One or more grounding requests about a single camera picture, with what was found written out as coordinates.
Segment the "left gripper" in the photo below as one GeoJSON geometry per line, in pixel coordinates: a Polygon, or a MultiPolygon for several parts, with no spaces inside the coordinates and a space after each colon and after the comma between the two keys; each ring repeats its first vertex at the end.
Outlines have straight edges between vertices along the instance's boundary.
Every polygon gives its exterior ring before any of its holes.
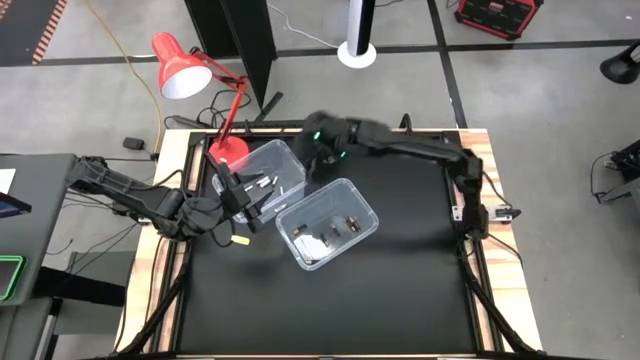
{"type": "Polygon", "coordinates": [[[242,213],[252,233],[261,227],[259,217],[264,216],[266,203],[272,196],[271,183],[253,183],[263,177],[263,173],[242,175],[232,172],[226,163],[215,163],[215,171],[223,189],[220,200],[223,208],[233,217],[242,213]],[[260,197],[252,203],[251,197],[260,197]]]}

